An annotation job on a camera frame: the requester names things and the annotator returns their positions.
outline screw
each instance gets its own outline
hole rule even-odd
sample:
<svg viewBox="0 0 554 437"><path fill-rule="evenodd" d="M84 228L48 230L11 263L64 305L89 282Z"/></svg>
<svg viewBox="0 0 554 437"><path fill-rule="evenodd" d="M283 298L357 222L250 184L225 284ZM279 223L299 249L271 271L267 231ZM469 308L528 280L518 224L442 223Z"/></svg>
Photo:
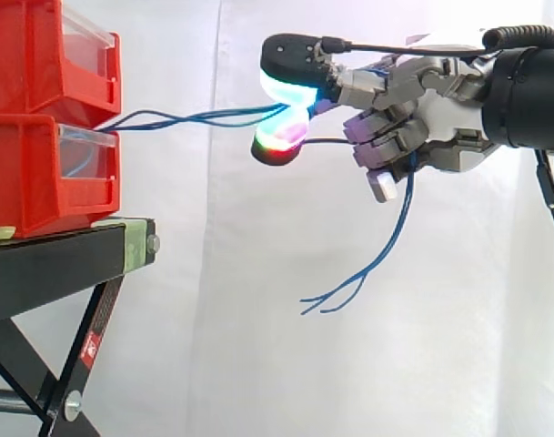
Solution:
<svg viewBox="0 0 554 437"><path fill-rule="evenodd" d="M161 240L155 234L147 237L146 242L147 252L155 255L161 248Z"/></svg>
<svg viewBox="0 0 554 437"><path fill-rule="evenodd" d="M74 422L82 410L83 395L80 394L80 391L71 391L65 401L65 418L69 422Z"/></svg>

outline black metal stand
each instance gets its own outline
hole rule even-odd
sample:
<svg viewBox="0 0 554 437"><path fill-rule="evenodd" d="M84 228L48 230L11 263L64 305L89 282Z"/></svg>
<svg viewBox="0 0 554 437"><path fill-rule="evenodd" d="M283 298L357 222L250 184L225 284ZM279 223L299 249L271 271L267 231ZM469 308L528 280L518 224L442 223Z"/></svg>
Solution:
<svg viewBox="0 0 554 437"><path fill-rule="evenodd" d="M139 222L134 232L128 231L130 222ZM86 382L124 275L153 263L157 249L153 220L129 223L0 241L0 375L13 390L0 390L0 412L37 416L42 422L40 437L100 436L81 412ZM137 248L145 254L129 262ZM94 285L57 379L11 318Z"/></svg>

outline red plastic drawer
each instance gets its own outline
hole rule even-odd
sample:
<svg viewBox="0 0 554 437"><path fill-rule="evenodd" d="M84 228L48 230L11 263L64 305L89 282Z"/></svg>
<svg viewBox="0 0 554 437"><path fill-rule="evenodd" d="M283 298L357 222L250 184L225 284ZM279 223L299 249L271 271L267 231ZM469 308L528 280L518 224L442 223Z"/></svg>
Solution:
<svg viewBox="0 0 554 437"><path fill-rule="evenodd" d="M87 228L119 209L119 138L50 116L0 116L0 228Z"/></svg>
<svg viewBox="0 0 554 437"><path fill-rule="evenodd" d="M96 127L121 112L119 38L60 0L0 0L0 114Z"/></svg>

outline white backdrop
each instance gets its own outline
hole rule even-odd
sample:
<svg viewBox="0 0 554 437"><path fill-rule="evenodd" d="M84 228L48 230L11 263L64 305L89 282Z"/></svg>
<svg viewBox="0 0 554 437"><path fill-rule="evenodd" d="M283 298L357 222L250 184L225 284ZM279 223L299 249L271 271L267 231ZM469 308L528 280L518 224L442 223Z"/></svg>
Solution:
<svg viewBox="0 0 554 437"><path fill-rule="evenodd" d="M276 32L401 44L453 25L554 24L539 2L311 5L223 2L217 107L263 100L259 42ZM300 298L379 252L399 202L376 204L346 147L265 168L251 136L213 136L189 435L554 435L554 228L530 153L421 172L406 230L356 303L301 318Z"/></svg>
<svg viewBox="0 0 554 437"><path fill-rule="evenodd" d="M258 57L273 33L402 44L554 25L554 0L67 2L121 34L125 112L267 103ZM339 135L349 114L311 135ZM554 228L531 154L420 172L405 231L355 303L302 318L299 299L379 252L400 201L378 205L344 146L263 167L253 132L124 134L123 212L156 218L163 246L126 279L87 388L102 435L554 437ZM87 297L18 320L55 370ZM35 421L0 417L0 437L22 435Z"/></svg>

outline blue cable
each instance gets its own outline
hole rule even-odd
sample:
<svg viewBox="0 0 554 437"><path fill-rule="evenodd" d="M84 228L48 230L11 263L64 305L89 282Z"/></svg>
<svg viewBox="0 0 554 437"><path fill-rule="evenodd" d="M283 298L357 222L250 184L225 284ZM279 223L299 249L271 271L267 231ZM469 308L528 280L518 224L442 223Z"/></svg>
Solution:
<svg viewBox="0 0 554 437"><path fill-rule="evenodd" d="M404 224L406 223L406 218L408 216L410 204L412 203L412 196L414 195L414 169L416 168L415 153L412 153L410 156L410 166L412 167L412 170L408 174L408 183L406 185L406 196L404 197L404 203L402 204L402 209L400 210L400 214L398 216L398 222L396 223L394 232L392 232L392 235L389 238L389 241L386 244L386 246L381 250L381 252L379 252L379 255L373 261L371 261L364 269L360 270L358 273L351 276L350 278L344 280L335 289L331 290L328 293L322 294L321 296L316 296L315 298L301 299L301 303L313 303L313 305L311 305L306 310L301 312L302 316L308 314L310 311L321 306L325 301L329 300L329 298L333 297L335 294L337 294L340 290L344 289L349 284L359 280L359 283L354 289L353 293L351 293L351 295L345 301L343 301L340 305L338 305L335 308L331 308L328 310L320 310L319 312L321 314L328 314L330 312L339 311L344 307L346 307L349 304L349 302L351 302L359 294L359 292L361 291L361 288L364 285L364 282L366 281L366 278L368 277L368 274L377 266L379 266L384 261L384 259L386 259L389 252L394 248L394 246L396 245L396 242L398 241L400 233L404 228Z"/></svg>
<svg viewBox="0 0 554 437"><path fill-rule="evenodd" d="M93 160L93 157L95 155L95 151L93 147L90 147L90 150L83 162L81 162L79 165L77 165L74 168L71 168L64 174L64 178L74 178L80 171L85 169L86 166L90 164L90 162Z"/></svg>
<svg viewBox="0 0 554 437"><path fill-rule="evenodd" d="M199 114L194 114L189 117L178 117L161 111L142 109L142 110L133 112L132 114L129 114L126 117L121 118L120 120L116 121L112 125L102 127L98 130L99 132L114 132L114 131L120 131L120 130L136 130L136 131L157 130L157 129L163 129L165 127L170 127L178 123L202 123L202 124L206 124L214 127L247 127L247 126L253 126L268 118L271 118L276 114L284 111L286 108L287 108L286 105L275 104L275 105L269 105L265 107L220 109L217 111L208 111L208 112L202 112ZM256 115L256 114L265 114L265 115L259 119L247 121L244 123L218 123L215 121L211 121L212 119L216 119L216 118L242 117L242 116L250 116L250 115ZM130 120L131 118L143 116L143 115L151 115L151 116L167 118L167 120L145 123L142 125L132 125L132 126L124 126L124 127L121 126L123 123Z"/></svg>

